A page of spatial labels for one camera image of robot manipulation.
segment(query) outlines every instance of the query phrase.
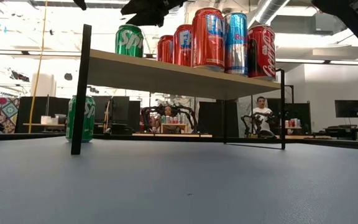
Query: sprite can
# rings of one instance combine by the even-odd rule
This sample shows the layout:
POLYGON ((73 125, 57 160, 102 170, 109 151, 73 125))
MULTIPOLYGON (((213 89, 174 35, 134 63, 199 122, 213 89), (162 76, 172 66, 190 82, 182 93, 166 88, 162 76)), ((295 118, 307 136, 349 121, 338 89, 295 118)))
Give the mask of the sprite can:
POLYGON ((116 54, 143 57, 143 35, 139 27, 125 24, 118 28, 116 54))
MULTIPOLYGON (((73 139, 74 115, 75 115, 76 96, 68 102, 66 139, 71 142, 73 139)), ((90 142, 93 138, 94 110, 95 102, 92 97, 85 99, 84 125, 82 129, 82 142, 90 142)))

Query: gray table surface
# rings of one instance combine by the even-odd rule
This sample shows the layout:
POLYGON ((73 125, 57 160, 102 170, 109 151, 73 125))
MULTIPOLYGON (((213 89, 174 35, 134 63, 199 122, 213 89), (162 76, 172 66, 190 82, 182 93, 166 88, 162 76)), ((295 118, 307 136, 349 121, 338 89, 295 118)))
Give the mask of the gray table surface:
POLYGON ((0 142, 3 223, 357 223, 358 150, 0 142))

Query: red soda can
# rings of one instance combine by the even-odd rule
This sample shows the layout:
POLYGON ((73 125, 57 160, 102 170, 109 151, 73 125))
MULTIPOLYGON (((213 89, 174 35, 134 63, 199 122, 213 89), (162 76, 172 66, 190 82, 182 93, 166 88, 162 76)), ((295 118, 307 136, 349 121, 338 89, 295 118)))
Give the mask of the red soda can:
POLYGON ((260 25, 248 30, 248 76, 264 80, 276 79, 274 31, 260 25))
POLYGON ((157 60, 160 62, 172 63, 173 57, 173 36, 163 35, 157 44, 157 60))
POLYGON ((180 25, 173 35, 173 63, 191 67, 191 25, 180 25))
POLYGON ((224 70, 223 16, 219 9, 198 9, 193 19, 193 67, 224 70))

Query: colorful quilt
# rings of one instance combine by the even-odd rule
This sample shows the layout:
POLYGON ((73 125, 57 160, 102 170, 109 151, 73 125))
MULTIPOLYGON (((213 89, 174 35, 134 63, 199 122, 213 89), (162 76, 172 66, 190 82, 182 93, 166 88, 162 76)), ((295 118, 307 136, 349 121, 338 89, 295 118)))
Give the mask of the colorful quilt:
POLYGON ((15 133, 19 99, 0 97, 0 123, 4 125, 4 133, 15 133))

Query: shelf board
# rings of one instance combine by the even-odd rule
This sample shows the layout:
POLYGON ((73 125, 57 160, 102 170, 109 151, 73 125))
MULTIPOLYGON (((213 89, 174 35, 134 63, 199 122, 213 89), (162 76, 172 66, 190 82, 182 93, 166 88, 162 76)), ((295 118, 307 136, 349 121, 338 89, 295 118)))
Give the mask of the shelf board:
POLYGON ((280 89, 279 83, 265 80, 92 49, 88 84, 218 100, 280 89))

